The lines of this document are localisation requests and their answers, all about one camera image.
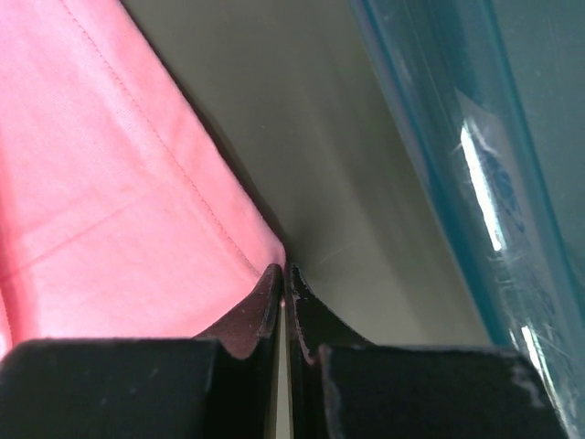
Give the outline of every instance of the transparent plastic sheet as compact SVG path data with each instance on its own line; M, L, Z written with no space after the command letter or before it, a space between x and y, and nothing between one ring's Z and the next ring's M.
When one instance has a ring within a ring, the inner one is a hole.
M557 16L573 6L585 16L584 6L560 3ZM559 188L558 175L575 146L560 147L566 143L562 129L547 132L549 140L557 136L555 151L541 145L547 127L530 112L538 83L518 67L529 54L517 34L528 42L526 22L545 20L548 28L533 30L558 39L551 31L554 15L544 2L527 0L353 5L383 92L492 340L513 344L531 359L569 435L582 437L585 294L579 254L585 242L571 233L575 218L572 209L563 210L561 195L579 194L585 183L573 175ZM518 13L539 7L514 27L511 11L522 16ZM579 22L571 24L582 33ZM549 52L541 49L540 63L549 64L550 55L562 65L563 41L554 43ZM578 67L573 57L568 66L573 76ZM578 119L569 122L580 125ZM556 168L548 164L551 157L557 158ZM543 158L547 166L541 167Z

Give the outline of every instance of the pink cloth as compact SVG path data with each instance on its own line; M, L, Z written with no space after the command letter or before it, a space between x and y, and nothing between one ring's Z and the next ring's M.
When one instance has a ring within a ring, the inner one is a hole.
M194 336L283 263L117 0L0 0L0 55L0 354Z

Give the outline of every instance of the stitching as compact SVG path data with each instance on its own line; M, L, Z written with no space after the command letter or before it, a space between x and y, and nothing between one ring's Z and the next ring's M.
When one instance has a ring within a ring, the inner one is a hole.
M128 88L124 85L123 81L120 79L120 77L118 76L118 74L116 73L116 71L113 69L112 65L103 56L103 54L101 53L101 51L98 48L98 46L95 43L95 41L93 41L93 39L91 38L91 36L88 33L88 31L85 29L85 27L83 27L83 25L80 23L80 21L73 15L73 13L69 9L69 7L65 4L64 0L59 0L59 2L63 6L63 8L67 11L67 14L73 20L73 22L75 23L75 25L79 28L79 30L81 31L81 33L83 34L83 36L89 41L90 45L93 47L93 49L95 50L95 52L97 53L97 55L100 57L101 61L106 66L107 70L111 73L113 79L118 83L118 85L120 86L120 88L122 89L122 91L124 92L124 94L126 94L126 96L128 97L128 99L130 100L131 104L138 111L138 113L140 113L142 115L143 119L146 121L146 123L148 124L148 126L150 127L150 129L152 130L152 132L154 133L154 136L158 140L158 143L168 153L168 155L171 157L172 161L175 163L176 167L179 169L179 171L181 171L181 173L185 177L186 181L195 190L195 193L197 194L198 198L201 200L201 202L205 206L205 208L207 210L207 213L213 219L213 221L216 223L216 225L219 227L219 229L221 230L221 233L224 235L224 237L228 240L228 242L234 248L234 250L236 251L236 253L238 254L238 256L254 272L254 274L260 275L260 272L258 270L256 270L256 267L254 267L254 265L252 265L252 263L250 262L250 260L246 257L246 255L244 254L244 252L241 250L241 248L238 247L238 244L236 244L236 242L231 239L231 237L229 236L228 232L224 228L223 224L221 224L221 222L219 221L218 217L216 217L216 215L215 215L215 213L213 213L213 210L211 209L211 207L208 205L208 203L205 201L205 199L201 195L201 192L199 192L199 189L197 188L196 184L193 182L193 180L189 177L189 175L185 171L185 169L183 169L183 167L176 160L175 156L168 149L168 146L165 144L165 142L161 138L160 134L156 131L156 128L154 127L154 124L150 121L150 119L148 119L148 117L144 113L143 109L140 107L140 105L138 105L138 102L132 96L132 94L130 93L130 91L128 90Z

